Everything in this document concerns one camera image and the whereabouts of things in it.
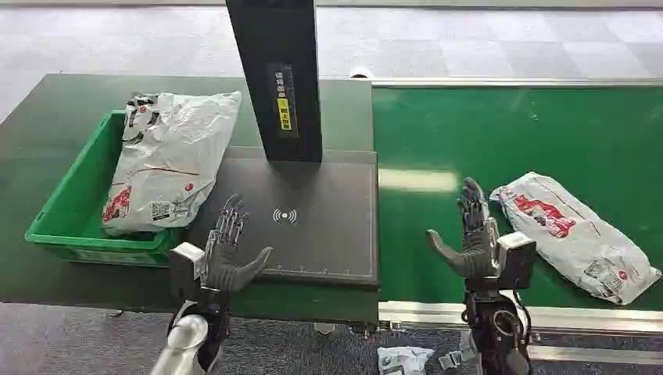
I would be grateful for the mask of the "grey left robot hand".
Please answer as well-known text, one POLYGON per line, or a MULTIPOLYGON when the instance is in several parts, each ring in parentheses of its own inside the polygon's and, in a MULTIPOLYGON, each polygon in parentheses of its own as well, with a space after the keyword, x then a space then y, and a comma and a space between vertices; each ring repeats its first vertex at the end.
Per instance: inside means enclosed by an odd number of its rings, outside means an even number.
POLYGON ((204 291, 225 294, 240 291, 267 266, 274 250, 270 246, 263 248, 254 260, 246 264, 239 265, 236 261, 240 253, 245 221, 249 217, 249 213, 244 212, 242 206, 240 195, 230 195, 208 233, 201 274, 201 287, 204 291))

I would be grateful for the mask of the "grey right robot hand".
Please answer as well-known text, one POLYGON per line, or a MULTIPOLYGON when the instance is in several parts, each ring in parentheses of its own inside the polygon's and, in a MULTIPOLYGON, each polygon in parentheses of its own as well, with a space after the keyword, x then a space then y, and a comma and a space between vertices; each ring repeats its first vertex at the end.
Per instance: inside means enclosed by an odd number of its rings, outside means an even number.
POLYGON ((425 231, 431 250, 440 255, 459 276, 475 279, 498 274, 496 249, 497 226, 479 183, 471 177, 463 181, 457 200, 461 214, 462 241, 458 252, 443 242, 433 229, 425 231))

